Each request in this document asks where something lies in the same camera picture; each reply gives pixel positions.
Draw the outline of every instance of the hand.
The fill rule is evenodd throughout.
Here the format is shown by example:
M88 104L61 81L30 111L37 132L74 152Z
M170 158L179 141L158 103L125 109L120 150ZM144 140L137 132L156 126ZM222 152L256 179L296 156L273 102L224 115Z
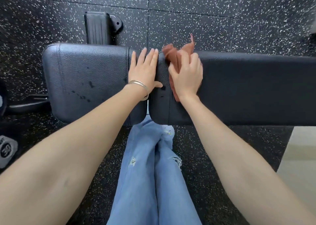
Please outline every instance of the hand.
M203 67L197 53L191 55L189 63L189 54L180 50L181 69L179 74L174 65L170 63L169 73L173 79L174 88L180 101L188 96L195 96L203 79Z
M162 83L155 81L156 66L158 60L158 49L151 49L146 56L147 48L144 48L139 55L136 64L136 53L133 51L130 71L128 72L128 82L138 80L148 88L148 93L155 87L162 87Z

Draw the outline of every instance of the brown towel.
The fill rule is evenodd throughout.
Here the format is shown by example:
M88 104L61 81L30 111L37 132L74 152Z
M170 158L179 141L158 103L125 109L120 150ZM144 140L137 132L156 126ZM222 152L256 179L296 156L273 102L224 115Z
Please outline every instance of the brown towel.
M191 34L191 42L184 45L181 50L186 51L189 55L191 55L194 51L194 40L193 35ZM173 47L172 44L166 45L162 48L162 52L165 55L165 58L168 62L171 62L174 65L174 68L177 73L180 72L181 69L181 55L177 51L177 48ZM170 87L173 91L174 98L176 99L176 102L180 102L179 97L176 93L176 90L174 89L174 83L172 80L171 75L169 74L169 81L170 81Z

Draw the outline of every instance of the forearm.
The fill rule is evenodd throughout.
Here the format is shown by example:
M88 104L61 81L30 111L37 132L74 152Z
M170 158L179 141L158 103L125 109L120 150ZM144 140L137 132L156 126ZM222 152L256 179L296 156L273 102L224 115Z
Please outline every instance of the forearm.
M39 142L11 165L0 176L2 222L65 224L80 204L122 124L144 96L140 90L143 88L139 85L126 86L82 118Z
M250 145L198 99L181 100L231 201L251 224L314 224L315 217Z

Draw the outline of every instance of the jeans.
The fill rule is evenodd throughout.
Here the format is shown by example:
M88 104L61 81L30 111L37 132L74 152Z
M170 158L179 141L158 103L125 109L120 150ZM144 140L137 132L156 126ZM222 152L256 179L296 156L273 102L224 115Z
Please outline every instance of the jeans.
M174 129L145 120L132 127L107 225L201 224L172 151Z

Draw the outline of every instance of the wet spot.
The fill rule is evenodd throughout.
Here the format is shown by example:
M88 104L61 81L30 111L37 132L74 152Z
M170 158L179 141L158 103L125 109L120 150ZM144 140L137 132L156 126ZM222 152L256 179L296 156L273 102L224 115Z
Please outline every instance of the wet spot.
M94 88L94 87L95 87L95 86L92 84L91 81L89 81L89 85L90 85L91 88Z

